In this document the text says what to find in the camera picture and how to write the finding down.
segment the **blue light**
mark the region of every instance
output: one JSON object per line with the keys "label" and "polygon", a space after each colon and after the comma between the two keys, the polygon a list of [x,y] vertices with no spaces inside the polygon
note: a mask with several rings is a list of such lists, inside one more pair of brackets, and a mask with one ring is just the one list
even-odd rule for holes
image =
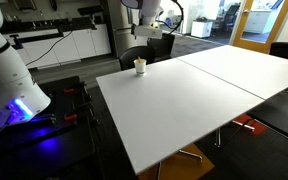
{"label": "blue light", "polygon": [[29,119],[33,113],[28,107],[19,99],[14,100],[15,104],[20,108],[20,110],[24,113],[25,119]]}

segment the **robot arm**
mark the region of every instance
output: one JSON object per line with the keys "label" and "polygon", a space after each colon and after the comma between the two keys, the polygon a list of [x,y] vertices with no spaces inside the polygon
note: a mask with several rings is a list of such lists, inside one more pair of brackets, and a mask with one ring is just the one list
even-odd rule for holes
{"label": "robot arm", "polygon": [[128,8],[140,10],[140,24],[133,29],[135,36],[162,38],[162,30],[151,26],[159,14],[161,0],[121,0],[121,3]]}
{"label": "robot arm", "polygon": [[[0,10],[0,27],[2,24]],[[0,34],[0,128],[27,122],[49,104],[20,55]]]}

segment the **white cup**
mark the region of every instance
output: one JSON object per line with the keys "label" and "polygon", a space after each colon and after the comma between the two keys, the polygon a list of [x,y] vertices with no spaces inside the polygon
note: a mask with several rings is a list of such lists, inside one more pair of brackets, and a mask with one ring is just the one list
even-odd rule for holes
{"label": "white cup", "polygon": [[146,60],[141,59],[140,62],[137,60],[134,60],[135,69],[137,74],[144,74],[146,70]]}

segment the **white table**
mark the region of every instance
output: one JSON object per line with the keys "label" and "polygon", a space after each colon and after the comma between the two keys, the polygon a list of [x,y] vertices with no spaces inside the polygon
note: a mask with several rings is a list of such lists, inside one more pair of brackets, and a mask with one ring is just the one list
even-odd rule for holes
{"label": "white table", "polygon": [[221,46],[178,59],[263,99],[288,87],[288,60],[283,58]]}
{"label": "white table", "polygon": [[263,102],[177,59],[97,81],[136,174]]}

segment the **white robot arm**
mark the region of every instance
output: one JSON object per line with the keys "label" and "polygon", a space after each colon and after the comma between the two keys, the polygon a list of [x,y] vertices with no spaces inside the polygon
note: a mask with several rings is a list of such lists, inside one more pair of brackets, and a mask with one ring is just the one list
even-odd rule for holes
{"label": "white robot arm", "polygon": [[[0,10],[0,27],[2,24]],[[0,128],[28,122],[49,104],[20,55],[0,34]]]}
{"label": "white robot arm", "polygon": [[159,14],[161,0],[121,0],[121,2],[128,8],[140,10],[140,24],[134,28],[134,36],[162,38],[162,30],[151,26]]}

